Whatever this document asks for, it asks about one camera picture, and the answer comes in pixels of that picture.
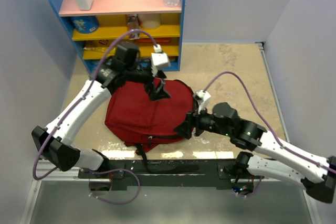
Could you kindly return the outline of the white round container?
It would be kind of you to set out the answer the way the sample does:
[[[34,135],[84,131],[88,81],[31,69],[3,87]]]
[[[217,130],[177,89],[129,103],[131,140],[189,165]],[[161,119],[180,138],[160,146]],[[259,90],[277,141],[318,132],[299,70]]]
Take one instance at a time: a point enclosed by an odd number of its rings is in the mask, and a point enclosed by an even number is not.
[[[141,28],[156,29],[161,25],[161,14],[138,14],[138,21]]]

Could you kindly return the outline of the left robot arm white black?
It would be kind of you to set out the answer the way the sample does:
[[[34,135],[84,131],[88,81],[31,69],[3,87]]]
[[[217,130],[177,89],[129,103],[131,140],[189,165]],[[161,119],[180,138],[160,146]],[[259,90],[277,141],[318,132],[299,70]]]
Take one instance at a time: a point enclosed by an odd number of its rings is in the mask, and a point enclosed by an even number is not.
[[[166,53],[155,45],[148,67],[137,63],[139,49],[129,42],[117,45],[115,55],[104,60],[65,110],[46,127],[37,126],[32,137],[39,153],[63,172],[73,167],[89,169],[97,178],[108,174],[108,158],[98,151],[80,150],[72,143],[92,113],[126,82],[141,83],[150,100],[170,98],[165,89],[165,74],[159,70],[169,64]]]

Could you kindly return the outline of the blue shelf unit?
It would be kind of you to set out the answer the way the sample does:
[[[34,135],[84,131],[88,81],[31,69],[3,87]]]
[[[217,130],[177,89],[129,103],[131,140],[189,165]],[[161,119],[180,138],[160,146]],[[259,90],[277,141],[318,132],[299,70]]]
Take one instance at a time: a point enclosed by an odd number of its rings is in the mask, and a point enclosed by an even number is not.
[[[170,39],[170,42],[162,44],[164,52],[172,61],[167,70],[180,69],[185,0],[180,0],[175,7],[165,6],[163,0],[94,0],[88,11],[79,10],[75,0],[49,0],[49,3],[88,72],[95,69],[103,53],[85,51],[87,41],[111,41],[124,34],[128,30],[127,14],[154,13],[161,15],[161,25],[149,29],[148,33],[154,38]],[[75,16],[96,16],[99,21],[98,30],[89,34],[79,33],[71,21]]]

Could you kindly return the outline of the yellow chips bag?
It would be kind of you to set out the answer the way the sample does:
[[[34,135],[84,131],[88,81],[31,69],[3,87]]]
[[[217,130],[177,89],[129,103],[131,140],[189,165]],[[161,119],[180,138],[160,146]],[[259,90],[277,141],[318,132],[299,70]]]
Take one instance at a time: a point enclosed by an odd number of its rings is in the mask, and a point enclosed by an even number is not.
[[[84,46],[85,51],[94,51],[105,53],[110,47],[113,40],[87,40]]]

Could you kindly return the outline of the silver snack packet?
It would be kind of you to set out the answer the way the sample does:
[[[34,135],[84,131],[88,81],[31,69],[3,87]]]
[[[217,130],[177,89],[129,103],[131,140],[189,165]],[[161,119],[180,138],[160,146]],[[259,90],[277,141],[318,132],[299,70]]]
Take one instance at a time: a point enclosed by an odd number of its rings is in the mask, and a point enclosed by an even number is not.
[[[137,14],[127,14],[127,28],[128,31],[140,29]],[[130,40],[136,40],[140,38],[140,33],[136,31],[129,34],[128,36]]]

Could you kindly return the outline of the blue snack can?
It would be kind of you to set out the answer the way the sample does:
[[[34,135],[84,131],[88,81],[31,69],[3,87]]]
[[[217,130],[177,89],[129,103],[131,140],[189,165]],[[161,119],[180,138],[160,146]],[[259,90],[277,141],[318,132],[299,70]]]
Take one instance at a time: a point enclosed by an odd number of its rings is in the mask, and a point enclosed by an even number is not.
[[[81,34],[90,34],[99,28],[96,16],[72,16],[70,19],[76,31]]]

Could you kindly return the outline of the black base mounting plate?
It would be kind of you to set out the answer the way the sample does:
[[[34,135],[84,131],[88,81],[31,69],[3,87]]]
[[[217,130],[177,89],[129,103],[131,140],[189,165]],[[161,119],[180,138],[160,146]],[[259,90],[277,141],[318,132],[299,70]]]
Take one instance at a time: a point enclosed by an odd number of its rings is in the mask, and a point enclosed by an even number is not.
[[[246,170],[234,170],[234,159],[153,159],[144,166],[142,160],[111,160],[112,175],[98,175],[87,169],[78,173],[80,179],[89,180],[94,189],[106,182],[110,190],[126,190],[137,187],[136,174],[143,187],[215,187],[230,190],[235,182],[256,181],[259,177]]]

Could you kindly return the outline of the red backpack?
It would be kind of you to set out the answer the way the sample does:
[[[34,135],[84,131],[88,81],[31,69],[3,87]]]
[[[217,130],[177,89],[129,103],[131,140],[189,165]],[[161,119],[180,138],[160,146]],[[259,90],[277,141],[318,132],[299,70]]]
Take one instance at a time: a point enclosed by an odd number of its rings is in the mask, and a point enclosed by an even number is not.
[[[106,127],[127,147],[137,148],[144,166],[148,151],[185,139],[174,128],[185,120],[187,112],[197,107],[193,90],[181,80],[167,80],[165,89],[171,95],[169,99],[151,101],[143,84],[126,82],[108,104]]]

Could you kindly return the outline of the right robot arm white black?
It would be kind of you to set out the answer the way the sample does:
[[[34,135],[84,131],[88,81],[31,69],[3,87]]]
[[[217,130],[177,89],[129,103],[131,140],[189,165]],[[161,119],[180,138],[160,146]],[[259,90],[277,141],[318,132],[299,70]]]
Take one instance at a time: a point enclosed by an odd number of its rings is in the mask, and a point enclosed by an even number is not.
[[[174,131],[186,139],[204,131],[228,136],[242,151],[226,171],[236,180],[269,177],[293,183],[313,199],[330,204],[335,193],[335,157],[320,157],[275,136],[264,127],[239,117],[228,103],[214,106],[211,114],[187,112]]]

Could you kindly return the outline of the red flat box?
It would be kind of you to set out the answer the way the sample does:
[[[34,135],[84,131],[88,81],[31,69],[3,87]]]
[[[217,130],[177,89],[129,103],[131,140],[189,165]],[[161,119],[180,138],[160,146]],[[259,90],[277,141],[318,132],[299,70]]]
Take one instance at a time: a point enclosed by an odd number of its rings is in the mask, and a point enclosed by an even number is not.
[[[154,40],[158,44],[170,43],[171,42],[171,38],[169,38],[169,37],[155,38]],[[136,43],[138,43],[138,44],[150,44],[150,43],[152,43],[152,39],[150,39],[150,38],[140,38],[140,39],[136,40]]]

